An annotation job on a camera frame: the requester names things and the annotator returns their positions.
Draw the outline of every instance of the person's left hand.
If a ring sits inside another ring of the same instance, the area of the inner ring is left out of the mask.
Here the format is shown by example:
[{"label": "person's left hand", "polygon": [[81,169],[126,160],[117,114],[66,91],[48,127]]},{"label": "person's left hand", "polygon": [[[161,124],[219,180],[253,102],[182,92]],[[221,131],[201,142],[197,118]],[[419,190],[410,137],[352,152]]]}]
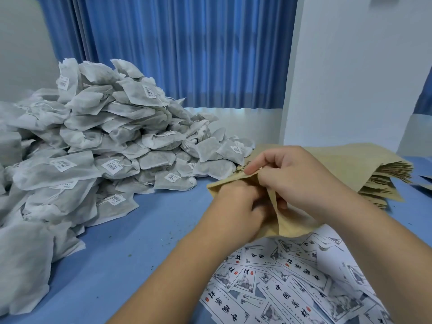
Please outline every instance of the person's left hand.
[{"label": "person's left hand", "polygon": [[229,255],[252,240],[265,218],[274,212],[270,200],[254,207],[254,202],[264,196],[267,196],[264,188],[242,180],[225,184],[194,231],[213,239],[214,245]]}]

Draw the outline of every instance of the forearm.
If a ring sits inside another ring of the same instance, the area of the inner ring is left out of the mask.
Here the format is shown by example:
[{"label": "forearm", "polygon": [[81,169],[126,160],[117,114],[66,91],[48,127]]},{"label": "forearm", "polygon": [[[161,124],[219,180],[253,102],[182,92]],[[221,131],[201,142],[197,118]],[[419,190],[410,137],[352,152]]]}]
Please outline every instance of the forearm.
[{"label": "forearm", "polygon": [[393,320],[431,323],[432,249],[356,193],[329,218]]},{"label": "forearm", "polygon": [[192,231],[108,323],[186,323],[225,257],[208,236]]}]

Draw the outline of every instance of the table surface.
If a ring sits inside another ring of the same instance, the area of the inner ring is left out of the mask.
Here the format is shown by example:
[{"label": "table surface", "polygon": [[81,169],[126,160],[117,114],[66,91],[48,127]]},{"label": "table surface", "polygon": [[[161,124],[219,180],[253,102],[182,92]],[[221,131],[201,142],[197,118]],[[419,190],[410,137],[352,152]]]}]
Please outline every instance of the table surface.
[{"label": "table surface", "polygon": [[[432,175],[432,160],[406,159],[414,163],[413,183],[426,183],[418,175]],[[136,195],[139,208],[129,215],[90,227],[80,236],[87,248],[53,264],[50,292],[39,305],[29,314],[2,317],[0,324],[105,323],[207,209],[212,197],[206,185],[214,180],[197,181],[187,192]],[[394,184],[406,202],[389,200],[388,213],[432,246],[432,193]],[[191,323],[212,322],[198,303]]]}]

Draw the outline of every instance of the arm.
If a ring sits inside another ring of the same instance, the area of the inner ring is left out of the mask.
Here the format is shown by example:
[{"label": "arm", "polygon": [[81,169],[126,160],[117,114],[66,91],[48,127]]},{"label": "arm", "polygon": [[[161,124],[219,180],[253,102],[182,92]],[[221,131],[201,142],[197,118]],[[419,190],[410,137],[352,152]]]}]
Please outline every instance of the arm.
[{"label": "arm", "polygon": [[245,169],[342,237],[396,323],[432,323],[432,249],[334,177],[301,147],[260,154]]},{"label": "arm", "polygon": [[253,238],[272,209],[252,209],[264,194],[243,181],[224,185],[196,228],[108,324],[186,323],[220,263]]}]

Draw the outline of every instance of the blue curtain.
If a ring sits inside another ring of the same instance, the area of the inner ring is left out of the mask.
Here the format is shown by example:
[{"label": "blue curtain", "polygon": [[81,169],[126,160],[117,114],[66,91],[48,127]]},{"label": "blue curtain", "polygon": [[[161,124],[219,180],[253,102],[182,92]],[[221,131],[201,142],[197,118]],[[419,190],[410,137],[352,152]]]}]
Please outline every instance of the blue curtain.
[{"label": "blue curtain", "polygon": [[432,116],[432,68],[426,79],[423,91],[418,97],[414,114],[423,114]]},{"label": "blue curtain", "polygon": [[39,1],[58,59],[131,61],[187,107],[283,107],[297,0]]}]

